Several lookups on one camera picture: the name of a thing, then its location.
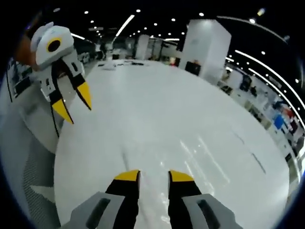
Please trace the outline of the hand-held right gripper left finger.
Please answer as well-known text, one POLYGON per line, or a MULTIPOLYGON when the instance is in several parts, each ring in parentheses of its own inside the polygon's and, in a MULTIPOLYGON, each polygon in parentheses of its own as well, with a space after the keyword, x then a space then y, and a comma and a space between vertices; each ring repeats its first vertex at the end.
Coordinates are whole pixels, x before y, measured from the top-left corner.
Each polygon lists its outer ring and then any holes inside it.
POLYGON ((133 229, 139 213, 140 170, 117 175, 105 192, 97 192, 76 207, 70 229, 133 229))

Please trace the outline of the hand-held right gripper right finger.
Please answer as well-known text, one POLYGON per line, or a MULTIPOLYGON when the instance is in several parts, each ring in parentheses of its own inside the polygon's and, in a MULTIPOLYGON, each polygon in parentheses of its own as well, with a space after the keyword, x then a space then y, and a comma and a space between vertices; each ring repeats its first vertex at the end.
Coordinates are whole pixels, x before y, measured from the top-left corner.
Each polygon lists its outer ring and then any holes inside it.
POLYGON ((210 194, 201 193, 188 174, 169 171, 168 215, 173 229, 240 229, 235 214, 210 194))

